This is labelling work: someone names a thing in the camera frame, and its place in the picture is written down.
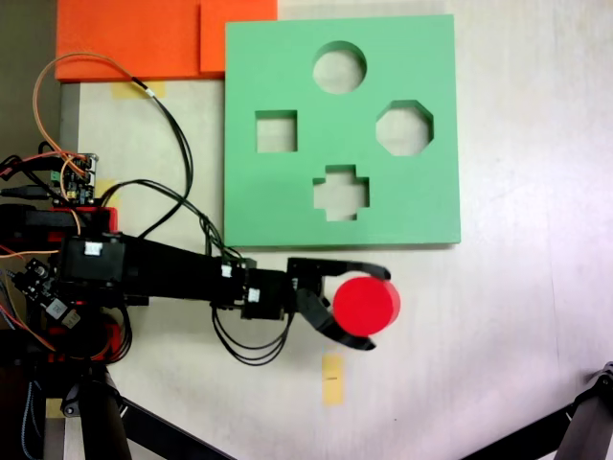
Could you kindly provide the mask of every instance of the white table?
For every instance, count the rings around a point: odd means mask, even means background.
[[[111,367],[125,396],[238,459],[453,460],[568,403],[613,358],[613,4],[280,0],[281,19],[443,12],[456,21],[462,243],[308,253],[390,268],[403,310],[376,350],[337,347],[300,318],[281,356],[253,369],[218,343],[206,305],[155,299],[132,310],[132,351]],[[193,147],[192,199],[221,224],[223,83],[167,89]],[[164,119],[108,84],[80,87],[79,150],[102,158],[102,177],[182,189]],[[125,190],[122,229],[169,207]],[[201,250],[187,211],[152,238]],[[284,268],[300,253],[247,254]],[[223,319],[253,341],[281,327]],[[340,406],[322,404],[327,352],[345,359]],[[79,458],[70,427],[66,458]]]

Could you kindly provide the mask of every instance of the yellow tape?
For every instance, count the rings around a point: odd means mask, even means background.
[[[152,90],[158,99],[166,96],[165,81],[145,81],[145,84]],[[132,81],[115,81],[111,83],[111,94],[113,99],[148,99],[143,88]]]
[[[96,179],[96,198],[100,198],[104,192],[110,189],[117,183],[116,180],[113,179]],[[111,197],[108,202],[109,208],[119,209],[121,205],[121,201],[119,200],[119,195],[115,194]]]
[[[63,419],[64,414],[61,411],[61,400],[49,399],[47,400],[47,419]]]
[[[341,405],[345,400],[344,360],[340,355],[322,356],[322,385],[324,405]]]

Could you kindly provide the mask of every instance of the circuit board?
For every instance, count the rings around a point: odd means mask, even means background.
[[[95,153],[84,153],[84,159],[73,161],[75,166],[85,171],[85,176],[81,177],[70,168],[64,171],[64,190],[68,201],[77,206],[91,206],[96,199],[96,168],[98,166],[98,155]],[[60,171],[51,171],[51,182],[54,191],[61,195]],[[53,201],[54,206],[61,206],[57,199]]]

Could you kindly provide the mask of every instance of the square hole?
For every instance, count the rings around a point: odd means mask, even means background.
[[[298,151],[296,110],[259,110],[256,125],[258,153]]]

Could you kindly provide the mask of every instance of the octagonal hole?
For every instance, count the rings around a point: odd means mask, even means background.
[[[393,101],[379,115],[376,140],[394,156],[421,153],[434,139],[434,118],[417,101]]]
[[[366,58],[352,43],[333,41],[317,52],[313,78],[324,91],[331,94],[351,93],[365,77]]]

